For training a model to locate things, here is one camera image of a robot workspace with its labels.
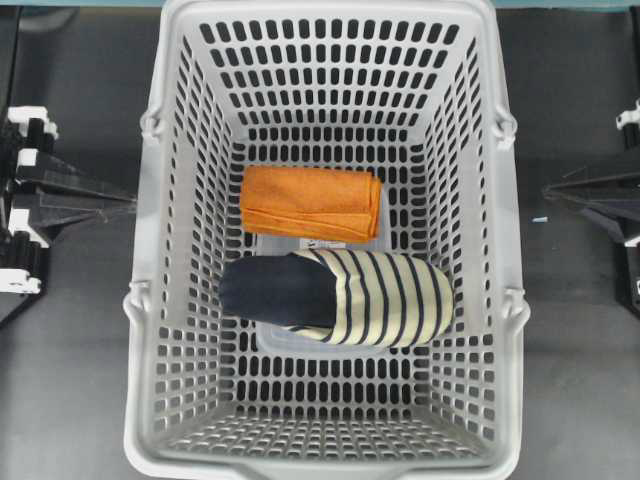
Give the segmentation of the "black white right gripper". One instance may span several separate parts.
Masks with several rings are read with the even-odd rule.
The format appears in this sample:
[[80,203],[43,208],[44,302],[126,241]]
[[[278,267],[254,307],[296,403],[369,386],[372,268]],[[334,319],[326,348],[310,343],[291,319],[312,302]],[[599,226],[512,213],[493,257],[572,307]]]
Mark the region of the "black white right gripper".
[[639,304],[639,100],[616,117],[624,137],[624,173],[577,172],[568,182],[543,188],[546,200],[561,204],[607,231],[625,246],[631,305]]

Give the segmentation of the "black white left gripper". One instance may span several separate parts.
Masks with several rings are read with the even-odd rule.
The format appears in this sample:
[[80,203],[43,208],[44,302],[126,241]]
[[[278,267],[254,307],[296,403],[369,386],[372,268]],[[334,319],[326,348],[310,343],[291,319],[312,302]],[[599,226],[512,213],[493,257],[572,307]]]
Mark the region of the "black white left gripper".
[[[136,196],[51,154],[57,125],[43,106],[8,108],[1,124],[1,292],[39,294],[44,257],[70,225],[135,214]],[[96,198],[38,198],[44,188]]]

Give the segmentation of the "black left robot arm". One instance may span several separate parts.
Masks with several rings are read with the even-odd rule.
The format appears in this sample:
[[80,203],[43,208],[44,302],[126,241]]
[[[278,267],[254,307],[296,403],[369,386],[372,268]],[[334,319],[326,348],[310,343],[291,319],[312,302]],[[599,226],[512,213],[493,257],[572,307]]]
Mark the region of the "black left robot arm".
[[135,196],[54,154],[57,125],[44,106],[9,104],[21,11],[1,9],[1,292],[39,295],[46,253],[72,224],[135,209]]

